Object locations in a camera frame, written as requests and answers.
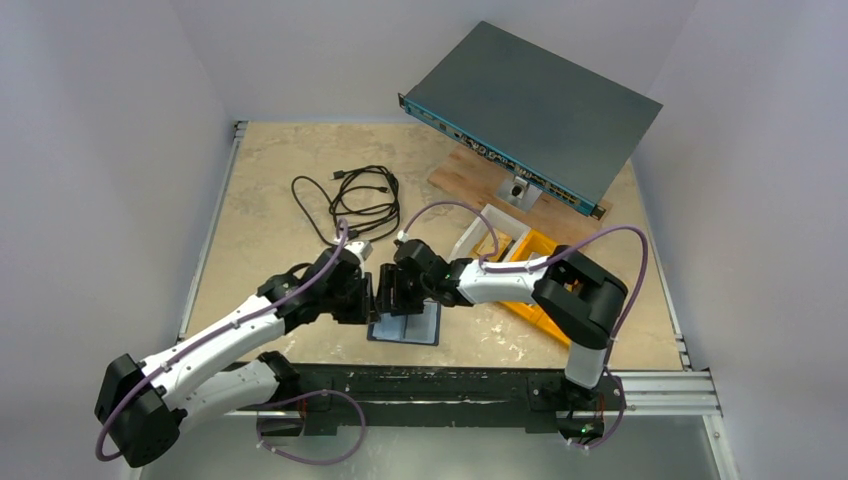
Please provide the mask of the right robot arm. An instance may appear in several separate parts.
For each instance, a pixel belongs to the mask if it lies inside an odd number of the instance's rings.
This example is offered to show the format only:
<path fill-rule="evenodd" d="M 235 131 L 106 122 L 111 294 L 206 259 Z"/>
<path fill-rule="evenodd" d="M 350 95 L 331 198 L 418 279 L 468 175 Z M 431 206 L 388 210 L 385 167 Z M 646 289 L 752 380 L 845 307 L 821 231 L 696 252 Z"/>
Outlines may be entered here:
<path fill-rule="evenodd" d="M 525 262 L 448 261 L 421 240 L 398 243 L 380 268 L 375 306 L 381 314 L 410 315 L 426 301 L 443 307 L 484 303 L 536 305 L 570 340 L 565 381 L 593 390 L 606 368 L 613 329 L 628 289 L 593 260 L 567 245 Z"/>

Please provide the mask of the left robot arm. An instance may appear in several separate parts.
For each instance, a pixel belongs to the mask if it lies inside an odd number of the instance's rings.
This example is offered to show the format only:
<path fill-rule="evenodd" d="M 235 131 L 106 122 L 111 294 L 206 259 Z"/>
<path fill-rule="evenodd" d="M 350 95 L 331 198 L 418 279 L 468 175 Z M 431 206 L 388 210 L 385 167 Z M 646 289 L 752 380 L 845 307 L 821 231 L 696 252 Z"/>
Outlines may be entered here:
<path fill-rule="evenodd" d="M 371 246 L 355 241 L 324 250 L 265 280 L 231 313 L 156 354 L 124 354 L 106 367 L 94 407 L 101 424 L 95 457 L 143 467 L 182 434 L 245 407 L 293 407 L 305 414 L 314 398 L 336 396 L 329 385 L 303 381 L 280 352 L 235 367 L 242 355 L 328 314 L 341 324 L 375 321 Z"/>

